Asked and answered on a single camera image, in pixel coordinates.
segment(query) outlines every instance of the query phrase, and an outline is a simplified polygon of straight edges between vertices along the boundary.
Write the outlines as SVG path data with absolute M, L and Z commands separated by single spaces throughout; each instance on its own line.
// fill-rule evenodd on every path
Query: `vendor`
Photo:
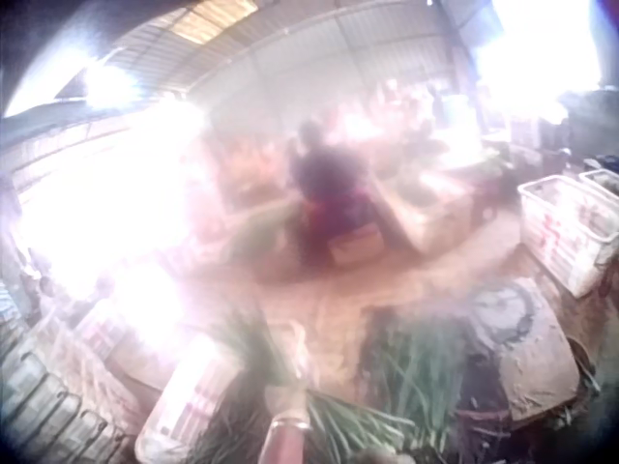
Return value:
M 302 125 L 300 138 L 307 151 L 291 157 L 291 177 L 306 200 L 313 231 L 331 239 L 365 225 L 365 213 L 350 214 L 352 206 L 368 203 L 361 189 L 366 171 L 361 160 L 341 146 L 327 144 L 314 122 Z

